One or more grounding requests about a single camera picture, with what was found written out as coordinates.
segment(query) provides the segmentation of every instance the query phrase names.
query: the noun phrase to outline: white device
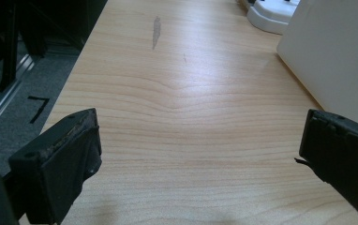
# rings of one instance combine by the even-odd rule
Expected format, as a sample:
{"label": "white device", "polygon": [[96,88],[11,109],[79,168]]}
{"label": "white device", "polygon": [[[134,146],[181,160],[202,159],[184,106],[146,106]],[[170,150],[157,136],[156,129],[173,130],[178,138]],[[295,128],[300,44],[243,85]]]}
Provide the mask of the white device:
{"label": "white device", "polygon": [[277,52],[325,111],[358,123],[358,2],[302,0]]}
{"label": "white device", "polygon": [[298,4],[299,0],[257,0],[246,16],[261,30],[282,35]]}

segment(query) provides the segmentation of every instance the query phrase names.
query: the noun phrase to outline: dark stain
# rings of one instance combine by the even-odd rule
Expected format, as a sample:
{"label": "dark stain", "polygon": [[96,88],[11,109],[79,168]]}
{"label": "dark stain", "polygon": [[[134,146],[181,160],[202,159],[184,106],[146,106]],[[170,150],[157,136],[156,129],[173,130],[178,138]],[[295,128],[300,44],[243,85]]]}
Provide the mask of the dark stain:
{"label": "dark stain", "polygon": [[153,29],[153,49],[157,45],[160,34],[161,34],[161,19],[159,19],[159,17],[156,17],[154,22],[154,29]]}

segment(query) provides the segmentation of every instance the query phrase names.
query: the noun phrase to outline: wooden table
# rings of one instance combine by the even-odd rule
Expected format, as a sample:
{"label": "wooden table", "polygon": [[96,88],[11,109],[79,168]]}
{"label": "wooden table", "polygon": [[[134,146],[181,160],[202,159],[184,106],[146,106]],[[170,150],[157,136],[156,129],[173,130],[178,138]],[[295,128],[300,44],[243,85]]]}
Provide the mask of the wooden table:
{"label": "wooden table", "polygon": [[293,160],[320,106],[279,40],[235,0],[110,0],[45,126],[97,108],[103,164],[64,224],[358,224]]}

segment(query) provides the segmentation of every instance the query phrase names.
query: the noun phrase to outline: light wood surface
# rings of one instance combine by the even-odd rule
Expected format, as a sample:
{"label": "light wood surface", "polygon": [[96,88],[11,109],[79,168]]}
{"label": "light wood surface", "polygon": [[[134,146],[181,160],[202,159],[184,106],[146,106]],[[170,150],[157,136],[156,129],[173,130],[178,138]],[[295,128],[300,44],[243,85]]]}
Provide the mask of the light wood surface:
{"label": "light wood surface", "polygon": [[97,108],[103,164],[63,224],[358,224],[293,160],[319,106],[279,40],[235,0],[110,0],[45,127]]}

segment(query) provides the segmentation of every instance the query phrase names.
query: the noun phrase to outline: white box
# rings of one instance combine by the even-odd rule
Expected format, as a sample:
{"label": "white box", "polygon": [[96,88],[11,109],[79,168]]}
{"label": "white box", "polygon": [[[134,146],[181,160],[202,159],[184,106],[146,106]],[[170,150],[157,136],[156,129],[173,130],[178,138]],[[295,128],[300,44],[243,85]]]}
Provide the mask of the white box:
{"label": "white box", "polygon": [[325,111],[358,123],[358,1],[302,0],[277,52]]}

